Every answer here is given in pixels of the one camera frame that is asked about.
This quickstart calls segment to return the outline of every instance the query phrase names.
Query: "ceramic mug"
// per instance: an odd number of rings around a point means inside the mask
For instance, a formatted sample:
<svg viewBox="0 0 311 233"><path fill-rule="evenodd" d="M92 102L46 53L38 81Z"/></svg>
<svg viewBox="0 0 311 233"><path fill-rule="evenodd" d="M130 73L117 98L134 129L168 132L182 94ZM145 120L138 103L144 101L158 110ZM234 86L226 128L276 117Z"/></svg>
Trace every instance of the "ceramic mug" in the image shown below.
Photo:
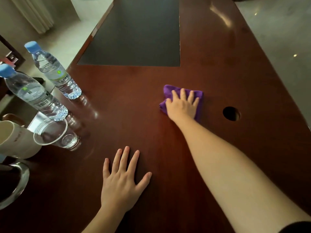
<svg viewBox="0 0 311 233"><path fill-rule="evenodd" d="M0 121L0 154L26 159L40 149L31 131L12 121Z"/></svg>

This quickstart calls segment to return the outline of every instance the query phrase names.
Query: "water bottle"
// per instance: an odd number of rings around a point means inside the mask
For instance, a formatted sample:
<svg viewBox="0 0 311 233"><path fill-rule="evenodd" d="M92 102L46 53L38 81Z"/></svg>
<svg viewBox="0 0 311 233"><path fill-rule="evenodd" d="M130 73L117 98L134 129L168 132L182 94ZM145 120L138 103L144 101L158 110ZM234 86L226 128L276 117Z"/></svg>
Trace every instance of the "water bottle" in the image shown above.
<svg viewBox="0 0 311 233"><path fill-rule="evenodd" d="M25 44L32 54L36 67L70 100L78 98L82 91L60 62L41 49L37 42Z"/></svg>
<svg viewBox="0 0 311 233"><path fill-rule="evenodd" d="M16 72L7 64L0 65L0 76L4 78L11 92L44 115L64 118L68 115L68 109L32 77Z"/></svg>

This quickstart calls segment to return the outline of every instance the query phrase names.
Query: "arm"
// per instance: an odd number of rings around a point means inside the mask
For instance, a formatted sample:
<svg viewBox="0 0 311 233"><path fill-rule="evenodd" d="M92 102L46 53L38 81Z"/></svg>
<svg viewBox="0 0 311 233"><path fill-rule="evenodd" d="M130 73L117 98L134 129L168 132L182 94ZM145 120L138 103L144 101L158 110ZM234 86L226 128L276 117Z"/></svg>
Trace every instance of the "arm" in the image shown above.
<svg viewBox="0 0 311 233"><path fill-rule="evenodd" d="M152 173L148 172L135 185L134 173L139 151L137 150L126 170L130 148L127 146L116 153L109 172L109 159L105 159L103 167L103 188L101 192L101 208L82 233L113 233L116 231L124 214L133 208L139 196L149 184Z"/></svg>
<svg viewBox="0 0 311 233"><path fill-rule="evenodd" d="M193 120L198 98L185 91L168 99L168 116L185 136L193 160L209 190L237 233L279 232L311 217L293 203L240 150Z"/></svg>

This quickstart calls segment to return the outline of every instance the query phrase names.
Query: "white curtain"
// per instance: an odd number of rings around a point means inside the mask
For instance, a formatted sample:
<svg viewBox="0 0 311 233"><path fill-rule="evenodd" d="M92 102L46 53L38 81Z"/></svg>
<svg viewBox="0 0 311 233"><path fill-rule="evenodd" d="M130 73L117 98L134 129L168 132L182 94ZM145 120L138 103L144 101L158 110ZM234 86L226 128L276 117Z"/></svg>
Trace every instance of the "white curtain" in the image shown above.
<svg viewBox="0 0 311 233"><path fill-rule="evenodd" d="M52 16L42 0L12 0L12 2L38 33L45 33L53 27Z"/></svg>

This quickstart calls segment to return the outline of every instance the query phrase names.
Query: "glossy wooden tabletop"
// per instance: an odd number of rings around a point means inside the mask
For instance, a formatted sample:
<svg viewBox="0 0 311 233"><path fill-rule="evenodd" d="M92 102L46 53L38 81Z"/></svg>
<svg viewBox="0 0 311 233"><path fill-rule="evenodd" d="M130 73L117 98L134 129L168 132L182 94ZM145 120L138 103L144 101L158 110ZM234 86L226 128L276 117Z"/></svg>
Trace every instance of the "glossy wooden tabletop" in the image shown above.
<svg viewBox="0 0 311 233"><path fill-rule="evenodd" d="M180 67L77 65L88 102L63 100L85 125L69 152L43 147L29 183L0 211L0 232L80 232L100 207L102 166L139 149L136 181L149 186L118 232L233 232L201 179L182 133L159 110L163 86L204 91L201 124L251 158L311 214L311 133L232 0L179 0ZM223 116L237 108L238 121Z"/></svg>

